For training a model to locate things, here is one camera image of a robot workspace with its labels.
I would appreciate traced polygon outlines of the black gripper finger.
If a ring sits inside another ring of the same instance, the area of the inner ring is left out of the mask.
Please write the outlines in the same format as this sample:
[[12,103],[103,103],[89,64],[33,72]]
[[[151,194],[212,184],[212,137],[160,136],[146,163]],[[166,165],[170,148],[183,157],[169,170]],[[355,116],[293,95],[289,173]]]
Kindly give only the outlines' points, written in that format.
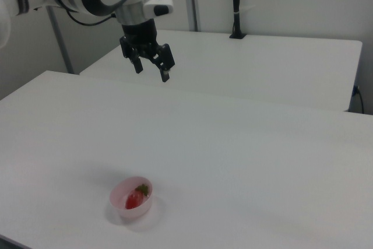
[[159,69],[162,81],[168,81],[169,71],[175,65],[170,46],[168,44],[151,45],[149,60]]
[[143,71],[143,66],[137,49],[127,41],[126,37],[121,37],[119,42],[123,57],[130,60],[136,73],[141,73]]

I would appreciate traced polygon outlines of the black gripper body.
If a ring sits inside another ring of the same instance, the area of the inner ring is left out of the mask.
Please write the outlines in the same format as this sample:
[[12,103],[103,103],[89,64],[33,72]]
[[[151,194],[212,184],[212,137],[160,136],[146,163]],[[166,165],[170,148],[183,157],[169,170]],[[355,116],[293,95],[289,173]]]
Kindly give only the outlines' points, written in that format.
[[153,19],[136,25],[122,25],[126,39],[135,48],[142,48],[147,54],[157,52],[157,29]]

